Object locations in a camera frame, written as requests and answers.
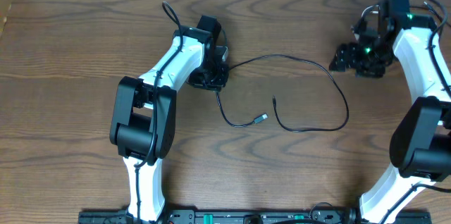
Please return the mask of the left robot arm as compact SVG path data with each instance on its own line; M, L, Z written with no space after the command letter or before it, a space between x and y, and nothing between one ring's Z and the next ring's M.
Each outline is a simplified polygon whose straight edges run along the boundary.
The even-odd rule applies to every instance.
M118 85L110 141L128 170L127 223L156 223L165 207L162 161L175 136L177 95L184 84L219 92L228 81L228 48L216 44L221 24L203 15L179 27L170 49L148 72Z

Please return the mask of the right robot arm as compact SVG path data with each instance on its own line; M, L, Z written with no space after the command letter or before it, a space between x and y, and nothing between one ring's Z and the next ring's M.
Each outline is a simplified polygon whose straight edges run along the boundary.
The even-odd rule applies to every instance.
M377 183L359 198L347 223L420 223L424 214L403 213L420 192L450 176L450 71L440 50L448 13L438 15L436 0L426 0L428 15L413 13L409 0L380 0L363 10L352 27L356 41L342 44L331 71L355 70L358 76L380 78L398 61L412 105L390 140L390 164Z

